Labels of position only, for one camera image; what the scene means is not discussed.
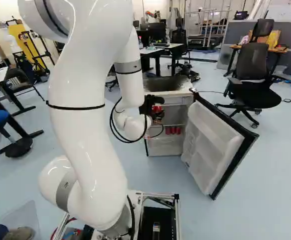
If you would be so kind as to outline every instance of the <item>computer monitor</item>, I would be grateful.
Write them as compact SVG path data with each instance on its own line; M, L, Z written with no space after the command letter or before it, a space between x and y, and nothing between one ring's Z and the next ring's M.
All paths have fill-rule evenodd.
M152 41L166 43L166 25L163 22L140 24L141 30L147 30Z
M249 16L248 11L236 11L234 20L244 20Z
M135 20L135 21L133 21L133 26L135 27L135 28L138 28L139 27L139 21L138 20Z

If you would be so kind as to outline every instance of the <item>black strap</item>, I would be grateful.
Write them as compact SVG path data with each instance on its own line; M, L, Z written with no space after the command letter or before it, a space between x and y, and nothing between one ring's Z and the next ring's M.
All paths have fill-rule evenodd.
M94 109L101 109L103 108L106 104L102 104L99 106L87 106L87 107L71 107L71 106L55 106L49 104L49 101L45 102L50 108L53 109L59 109L59 110L74 110L74 111L82 111L82 110L94 110Z
M126 75L126 74L135 74L137 72L140 72L142 70L142 68L140 68L139 70L136 71L131 71L131 72L117 72L115 71L116 74L122 74L122 75Z

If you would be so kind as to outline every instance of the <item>shoe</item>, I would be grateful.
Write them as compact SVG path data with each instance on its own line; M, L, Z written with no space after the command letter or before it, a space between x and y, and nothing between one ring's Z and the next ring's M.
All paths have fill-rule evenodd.
M31 240L35 236L35 231L28 226L22 226L18 229L10 230L3 240Z

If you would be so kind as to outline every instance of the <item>keyboard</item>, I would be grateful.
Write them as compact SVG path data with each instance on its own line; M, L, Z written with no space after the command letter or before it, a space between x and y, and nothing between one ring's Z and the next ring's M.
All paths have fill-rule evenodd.
M154 43L153 46L156 46L156 47L169 47L170 44L167 44L167 43Z

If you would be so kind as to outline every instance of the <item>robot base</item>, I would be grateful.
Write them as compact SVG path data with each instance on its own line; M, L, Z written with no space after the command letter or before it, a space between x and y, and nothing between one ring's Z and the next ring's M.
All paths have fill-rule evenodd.
M130 190L128 195L134 207L135 234L133 240L181 240L180 200L178 194L144 193L142 191ZM153 207L154 204L145 206L147 204L146 200L156 202L156 207ZM61 240L63 238L66 222L69 217L68 213L63 216L53 240ZM92 229L90 235L88 234L80 240L110 239L101 232L93 230L91 227L90 229ZM131 236L125 235L116 239L130 240Z

